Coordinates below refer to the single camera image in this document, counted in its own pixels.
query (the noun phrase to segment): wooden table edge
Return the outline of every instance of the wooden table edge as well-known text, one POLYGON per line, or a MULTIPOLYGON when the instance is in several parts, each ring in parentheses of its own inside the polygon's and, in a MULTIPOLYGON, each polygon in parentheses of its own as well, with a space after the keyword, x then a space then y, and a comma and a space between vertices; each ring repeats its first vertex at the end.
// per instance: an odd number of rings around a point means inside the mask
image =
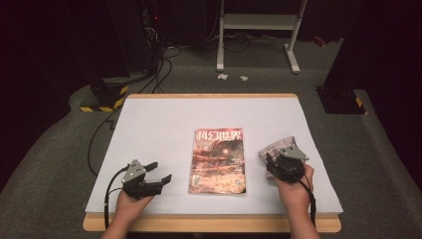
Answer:
MULTIPOLYGON (((86 231, 104 231, 104 215, 87 213, 86 231)), ((335 233, 341 229, 337 214, 316 216, 316 229, 320 233, 335 233)), ((129 231, 142 232, 290 232, 286 215, 141 215, 129 231)))

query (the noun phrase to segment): paper scrap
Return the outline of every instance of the paper scrap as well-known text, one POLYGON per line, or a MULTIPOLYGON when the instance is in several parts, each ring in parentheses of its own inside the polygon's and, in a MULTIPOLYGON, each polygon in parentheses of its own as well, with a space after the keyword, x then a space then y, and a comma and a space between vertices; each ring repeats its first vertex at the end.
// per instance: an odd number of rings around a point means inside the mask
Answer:
POLYGON ((228 76, 229 76, 229 75, 220 74, 220 75, 218 75, 218 79, 227 80, 227 77, 228 77, 228 76))

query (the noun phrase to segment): hand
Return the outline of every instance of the hand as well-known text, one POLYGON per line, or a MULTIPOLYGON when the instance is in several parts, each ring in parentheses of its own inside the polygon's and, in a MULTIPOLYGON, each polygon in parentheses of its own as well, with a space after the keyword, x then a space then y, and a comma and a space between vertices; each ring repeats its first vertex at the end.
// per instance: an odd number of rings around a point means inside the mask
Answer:
POLYGON ((148 196, 136 200, 122 190, 117 198, 114 218, 102 238, 125 238, 129 226, 153 198, 153 196, 148 196))
MULTIPOLYGON (((314 169, 306 164, 304 164, 304 167, 305 176, 301 178, 301 181, 313 191, 314 169)), ((278 178, 275 178, 275 181, 279 188, 280 199, 286 207, 292 238, 320 238, 317 229, 314 227, 308 215, 308 208, 310 207, 310 196, 308 195, 308 192, 298 182, 286 183, 278 178)))
MULTIPOLYGON (((313 191, 314 169, 307 164, 304 164, 304 167, 305 176, 302 177, 301 181, 311 191, 313 191)), ((275 181, 277 183, 277 187, 279 188, 280 199, 285 205, 286 210, 305 210, 308 212, 308 208, 310 206, 310 197, 308 192, 300 183, 286 183, 278 178, 275 178, 275 181)))

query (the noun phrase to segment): black cable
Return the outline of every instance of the black cable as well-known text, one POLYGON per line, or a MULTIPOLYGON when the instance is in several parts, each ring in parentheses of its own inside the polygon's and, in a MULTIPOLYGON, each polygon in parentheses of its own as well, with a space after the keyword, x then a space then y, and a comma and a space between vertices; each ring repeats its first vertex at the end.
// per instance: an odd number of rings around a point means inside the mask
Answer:
POLYGON ((118 177, 119 174, 121 174, 124 171, 127 171, 127 169, 130 167, 130 164, 128 164, 126 167, 119 170, 111 179, 111 181, 108 184, 108 187, 105 192, 105 229, 108 229, 109 222, 108 222, 108 201, 109 201, 109 194, 111 193, 109 189, 111 188, 112 183, 114 180, 118 177))
POLYGON ((118 112, 121 108, 118 108, 117 110, 115 110, 114 112, 112 112, 108 117, 106 117, 102 123, 100 123, 100 125, 97 127, 96 131, 94 132, 93 136, 91 137, 90 140, 90 144, 88 145, 88 157, 87 157, 87 162, 88 162, 88 167, 90 168, 90 171, 93 175, 98 176, 99 174, 96 173, 93 170, 93 166, 91 165, 91 148, 93 146, 93 142, 94 142, 94 138, 96 137, 97 133, 99 132, 100 128, 103 126, 103 124, 105 124, 108 119, 110 119, 116 112, 118 112))
POLYGON ((170 60, 168 60, 166 58, 163 58, 162 60, 165 60, 165 61, 168 62, 168 64, 170 65, 170 69, 168 70, 167 74, 165 74, 165 76, 157 83, 157 86, 155 86, 154 90, 152 91, 153 93, 154 93, 156 88, 159 88, 159 85, 168 77, 168 75, 171 73, 171 70, 173 69, 173 64, 171 63, 170 60))
POLYGON ((228 51, 228 52, 231 52, 231 53, 241 53, 241 52, 244 52, 244 51, 246 51, 248 48, 249 48, 249 46, 251 45, 251 41, 248 39, 248 38, 245 38, 246 39, 246 41, 236 41, 236 42, 238 42, 238 43, 242 43, 242 44, 244 44, 244 43, 246 43, 246 47, 245 48, 243 48, 243 49, 241 49, 241 50, 238 50, 238 51, 234 51, 234 50, 230 50, 229 48, 227 48, 227 44, 225 44, 224 45, 224 50, 226 50, 226 51, 228 51))
POLYGON ((174 55, 172 55, 172 56, 165 56, 165 58, 174 58, 174 57, 177 57, 177 56, 179 56, 180 55, 180 53, 182 52, 182 49, 180 48, 180 47, 177 47, 177 46, 173 46, 173 47, 168 47, 168 48, 166 48, 165 50, 164 50, 164 52, 165 51, 167 51, 167 50, 169 50, 169 49, 177 49, 177 50, 179 50, 176 54, 174 54, 174 55))

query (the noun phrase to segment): magazine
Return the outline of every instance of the magazine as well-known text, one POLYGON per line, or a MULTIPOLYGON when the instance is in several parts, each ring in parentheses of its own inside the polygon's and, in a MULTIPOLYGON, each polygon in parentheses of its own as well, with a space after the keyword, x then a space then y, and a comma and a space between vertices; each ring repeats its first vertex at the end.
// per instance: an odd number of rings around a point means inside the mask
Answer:
POLYGON ((197 128, 193 140, 189 193, 246 192, 241 128, 197 128))

